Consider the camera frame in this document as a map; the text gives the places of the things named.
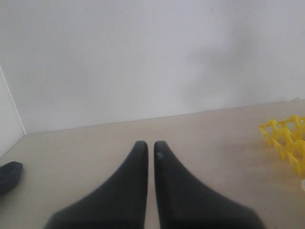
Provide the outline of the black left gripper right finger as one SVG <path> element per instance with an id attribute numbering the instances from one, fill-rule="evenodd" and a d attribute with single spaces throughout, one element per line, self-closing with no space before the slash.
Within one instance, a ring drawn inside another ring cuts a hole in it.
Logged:
<path id="1" fill-rule="evenodd" d="M 165 141 L 154 144 L 154 183 L 162 229 L 263 229 L 252 209 L 197 179 Z"/>

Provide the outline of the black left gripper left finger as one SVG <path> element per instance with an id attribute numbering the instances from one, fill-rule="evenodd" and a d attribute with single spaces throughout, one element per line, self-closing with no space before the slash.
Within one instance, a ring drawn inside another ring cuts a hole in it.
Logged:
<path id="1" fill-rule="evenodd" d="M 47 229 L 143 229 L 148 189 L 148 146 L 135 142 L 121 166 L 101 186 L 56 212 Z"/>

